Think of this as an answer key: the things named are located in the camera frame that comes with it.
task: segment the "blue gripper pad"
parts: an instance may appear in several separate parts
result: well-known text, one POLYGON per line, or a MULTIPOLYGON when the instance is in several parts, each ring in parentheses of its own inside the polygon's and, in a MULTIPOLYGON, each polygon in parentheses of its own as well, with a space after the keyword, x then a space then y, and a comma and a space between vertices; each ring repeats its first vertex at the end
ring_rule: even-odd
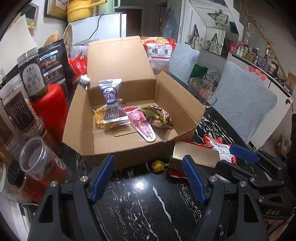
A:
POLYGON ((183 157, 182 167, 195 199, 200 201, 201 204, 204 204, 210 196, 207 195, 209 187, 206 170, 198 166, 190 155, 183 157))
POLYGON ((89 177, 89 191, 92 192, 92 196, 89 200, 90 204, 94 205, 100 200, 104 194, 107 184, 110 180, 112 172, 115 167, 115 158, 113 155, 107 155, 102 164, 95 167, 89 177))
POLYGON ((230 154, 235 155, 241 159, 244 159, 245 161, 250 163, 257 163, 260 161, 256 152, 252 152, 238 145, 232 145, 229 148, 229 151, 230 151, 230 154))

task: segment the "green bag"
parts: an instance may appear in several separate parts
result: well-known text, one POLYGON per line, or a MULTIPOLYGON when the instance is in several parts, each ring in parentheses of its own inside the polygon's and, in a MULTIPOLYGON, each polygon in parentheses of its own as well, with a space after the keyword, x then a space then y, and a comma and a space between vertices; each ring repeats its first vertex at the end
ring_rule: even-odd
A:
POLYGON ((197 78, 203 76, 207 72, 208 68, 199 66, 198 64, 194 65, 193 70, 190 74, 190 78, 197 78))

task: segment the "black packaging bag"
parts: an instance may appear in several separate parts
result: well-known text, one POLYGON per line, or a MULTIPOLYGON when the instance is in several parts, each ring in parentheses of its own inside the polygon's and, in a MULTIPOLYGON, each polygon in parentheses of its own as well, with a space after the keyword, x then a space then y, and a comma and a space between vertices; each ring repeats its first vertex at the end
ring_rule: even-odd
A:
POLYGON ((62 87, 68 104, 73 95, 74 77, 67 58, 64 40, 58 40, 38 50, 40 64, 47 85, 58 84, 62 87))

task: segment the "chair cushion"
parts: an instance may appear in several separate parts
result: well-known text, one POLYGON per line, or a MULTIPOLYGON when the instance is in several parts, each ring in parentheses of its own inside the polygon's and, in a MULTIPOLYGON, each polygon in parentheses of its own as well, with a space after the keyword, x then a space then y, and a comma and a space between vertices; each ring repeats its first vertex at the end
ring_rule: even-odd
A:
POLYGON ((192 49, 187 44, 176 44, 176 48, 170 57, 170 74, 175 75, 181 81, 188 83, 189 76, 197 61, 200 52, 192 49))
POLYGON ((276 106, 277 96, 255 73, 227 62, 214 93, 213 107, 248 143, 268 113, 276 106))

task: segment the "glass cup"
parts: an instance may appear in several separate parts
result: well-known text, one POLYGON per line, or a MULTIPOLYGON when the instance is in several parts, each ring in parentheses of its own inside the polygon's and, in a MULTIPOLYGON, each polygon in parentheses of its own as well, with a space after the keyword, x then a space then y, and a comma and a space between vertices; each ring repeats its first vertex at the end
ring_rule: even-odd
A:
POLYGON ((26 142, 20 153, 20 168, 46 187, 69 180, 69 170, 39 136, 26 142))
POLYGON ((213 82, 204 78, 190 78, 188 81, 188 91, 200 102, 205 108, 212 107, 216 101, 217 97, 212 96, 215 100, 210 105, 207 105, 207 100, 211 92, 213 91, 213 82))

